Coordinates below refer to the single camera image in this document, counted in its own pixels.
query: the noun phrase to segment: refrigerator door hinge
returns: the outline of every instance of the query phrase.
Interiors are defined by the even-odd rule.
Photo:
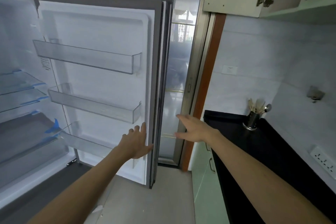
[[[70,161],[66,166],[68,167],[68,166],[72,165],[73,163],[75,163],[76,161],[77,161],[77,158],[75,158],[72,161]]]
[[[257,6],[263,4],[264,7],[269,7],[274,3],[274,0],[257,0]]]

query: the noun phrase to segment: hand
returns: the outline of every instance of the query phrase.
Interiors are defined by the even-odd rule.
[[[126,154],[128,159],[141,158],[149,153],[153,149],[153,144],[145,146],[146,141],[146,122],[142,123],[141,131],[140,127],[135,126],[134,129],[130,129],[128,134],[123,134],[120,143],[117,148]]]
[[[187,115],[178,114],[176,115],[176,117],[180,119],[180,121],[187,129],[186,133],[176,132],[175,133],[176,138],[185,139],[191,142],[204,141],[208,143],[213,136],[220,134],[220,132],[217,129],[210,127],[205,122],[200,121],[199,119],[190,116],[188,114]]]

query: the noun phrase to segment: wall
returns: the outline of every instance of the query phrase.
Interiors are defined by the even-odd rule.
[[[336,193],[336,181],[309,152],[318,145],[336,162],[336,26],[312,26],[307,41],[288,67],[267,121]],[[317,86],[325,97],[306,97]]]
[[[227,16],[204,110],[247,114],[247,99],[264,97],[273,105],[268,122],[336,192],[309,155],[319,145],[336,160],[334,39],[336,26]],[[222,74],[223,65],[238,66],[237,74]],[[326,93],[322,101],[306,97],[310,86]]]

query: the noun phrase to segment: power outlet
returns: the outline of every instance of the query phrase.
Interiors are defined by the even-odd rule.
[[[336,179],[336,164],[335,162],[325,154],[318,146],[316,146],[310,155],[316,160],[328,172],[328,174]]]

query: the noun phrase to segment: person's right arm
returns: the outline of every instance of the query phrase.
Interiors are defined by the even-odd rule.
[[[266,224],[331,224],[309,200],[217,129],[190,115],[177,115],[187,128],[177,138],[204,141],[223,161]]]

